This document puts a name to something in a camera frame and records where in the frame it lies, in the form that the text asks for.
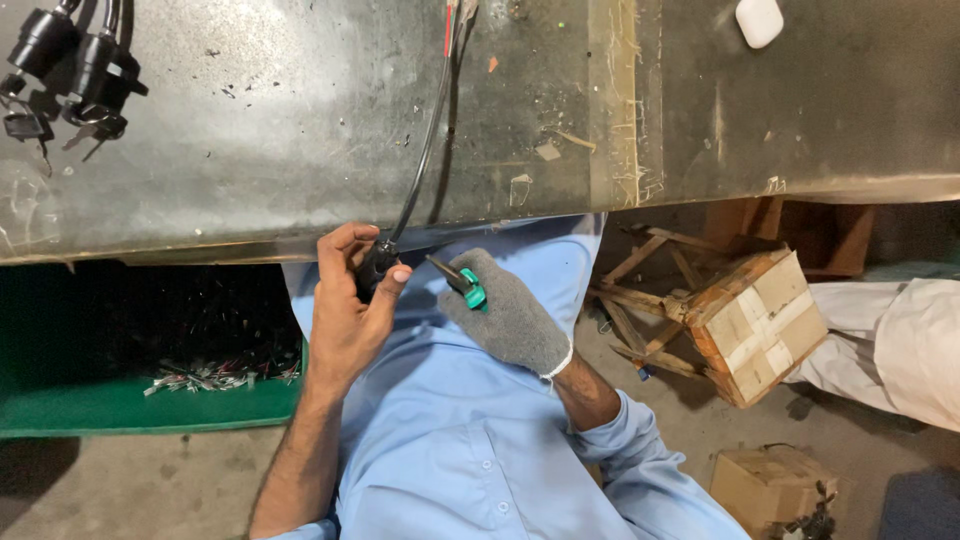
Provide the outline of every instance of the metal workbench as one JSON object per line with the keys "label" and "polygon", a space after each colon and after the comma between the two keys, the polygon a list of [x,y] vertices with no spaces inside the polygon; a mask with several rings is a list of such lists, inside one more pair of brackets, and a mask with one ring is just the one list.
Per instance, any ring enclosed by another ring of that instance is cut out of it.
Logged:
{"label": "metal workbench", "polygon": [[[0,51],[36,1],[6,0]],[[411,241],[707,199],[957,191],[960,5],[781,5],[783,33],[753,51],[733,1],[482,0]],[[95,151],[61,150],[76,128],[53,122],[49,169],[0,140],[0,263],[306,259],[344,221],[396,220],[440,74],[439,3],[124,8],[149,94]]]}

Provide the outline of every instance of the shirt sleeve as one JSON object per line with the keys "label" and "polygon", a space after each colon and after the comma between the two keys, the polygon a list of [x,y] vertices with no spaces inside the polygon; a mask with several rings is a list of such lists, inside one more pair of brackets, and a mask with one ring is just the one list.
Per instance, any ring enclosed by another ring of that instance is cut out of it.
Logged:
{"label": "shirt sleeve", "polygon": [[573,450],[599,462],[603,491],[637,538],[749,538],[743,528],[688,475],[685,457],[663,446],[654,413],[617,390],[612,422],[575,432]]}
{"label": "shirt sleeve", "polygon": [[337,540],[337,528],[332,521],[322,520],[263,540]]}

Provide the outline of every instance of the red wire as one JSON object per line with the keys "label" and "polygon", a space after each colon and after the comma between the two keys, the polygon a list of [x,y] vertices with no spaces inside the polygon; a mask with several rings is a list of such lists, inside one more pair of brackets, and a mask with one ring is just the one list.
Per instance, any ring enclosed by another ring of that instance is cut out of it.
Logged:
{"label": "red wire", "polygon": [[453,6],[446,5],[446,36],[444,37],[444,58],[450,56],[450,16],[453,14]]}

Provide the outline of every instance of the glove cuff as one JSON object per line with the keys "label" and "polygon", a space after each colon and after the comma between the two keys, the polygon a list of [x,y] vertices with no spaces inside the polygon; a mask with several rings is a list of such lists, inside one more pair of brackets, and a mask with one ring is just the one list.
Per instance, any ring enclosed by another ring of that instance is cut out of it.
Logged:
{"label": "glove cuff", "polygon": [[541,379],[551,380],[557,376],[558,373],[562,372],[566,367],[566,364],[570,363],[570,360],[573,359],[573,340],[569,337],[566,339],[570,343],[570,350],[566,352],[566,357],[562,362],[557,364],[557,367],[553,368],[553,371],[546,375],[541,375]]}

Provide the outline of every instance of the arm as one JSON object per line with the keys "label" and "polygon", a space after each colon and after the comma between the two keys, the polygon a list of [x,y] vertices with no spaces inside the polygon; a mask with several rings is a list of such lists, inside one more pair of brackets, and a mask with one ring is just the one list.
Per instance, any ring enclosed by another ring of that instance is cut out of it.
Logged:
{"label": "arm", "polygon": [[369,306],[356,297],[353,268],[378,229],[348,223],[317,242],[321,280],[314,291],[310,361],[294,419],[283,436],[253,507],[251,538],[276,536],[326,515],[337,475],[344,398],[383,348],[394,307],[410,278],[392,268]]}
{"label": "arm", "polygon": [[743,529],[691,477],[677,470],[682,454],[660,440],[653,412],[613,390],[576,352],[517,276],[480,250],[453,259],[487,291],[488,311],[470,309],[456,293],[440,309],[492,356],[555,383],[576,433],[571,446],[600,462],[604,493],[637,537],[747,538]]}
{"label": "arm", "polygon": [[574,354],[554,381],[577,430],[573,450],[600,462],[603,491],[637,537],[743,538],[743,528],[677,467],[653,412],[615,391]]}
{"label": "arm", "polygon": [[566,415],[578,431],[608,424],[620,412],[620,396],[576,351],[553,381]]}

